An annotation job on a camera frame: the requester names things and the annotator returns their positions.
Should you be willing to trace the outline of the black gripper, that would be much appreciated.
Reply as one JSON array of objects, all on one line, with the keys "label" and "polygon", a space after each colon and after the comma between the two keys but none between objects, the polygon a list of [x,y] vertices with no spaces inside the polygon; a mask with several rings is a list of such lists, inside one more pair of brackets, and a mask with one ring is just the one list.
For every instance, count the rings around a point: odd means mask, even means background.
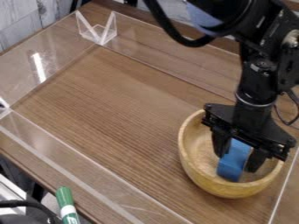
[{"label": "black gripper", "polygon": [[205,112],[202,123],[210,127],[214,152],[219,158],[230,153],[231,139],[235,138],[254,148],[247,172],[255,173],[269,158],[288,160],[297,141],[277,124],[269,107],[207,103]]}]

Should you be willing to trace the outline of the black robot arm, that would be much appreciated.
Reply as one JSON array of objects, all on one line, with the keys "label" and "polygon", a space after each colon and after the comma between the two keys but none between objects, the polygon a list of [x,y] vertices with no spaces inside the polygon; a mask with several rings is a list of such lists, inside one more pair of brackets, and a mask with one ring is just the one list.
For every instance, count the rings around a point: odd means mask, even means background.
[{"label": "black robot arm", "polygon": [[279,95],[289,95],[298,107],[292,125],[299,120],[299,16],[281,0],[187,0],[195,27],[217,38],[233,36],[239,42],[242,75],[237,103],[205,106],[202,122],[213,131],[215,154],[230,152],[231,140],[254,151],[246,169],[257,172],[270,158],[288,159],[297,140],[277,125],[273,116]]}]

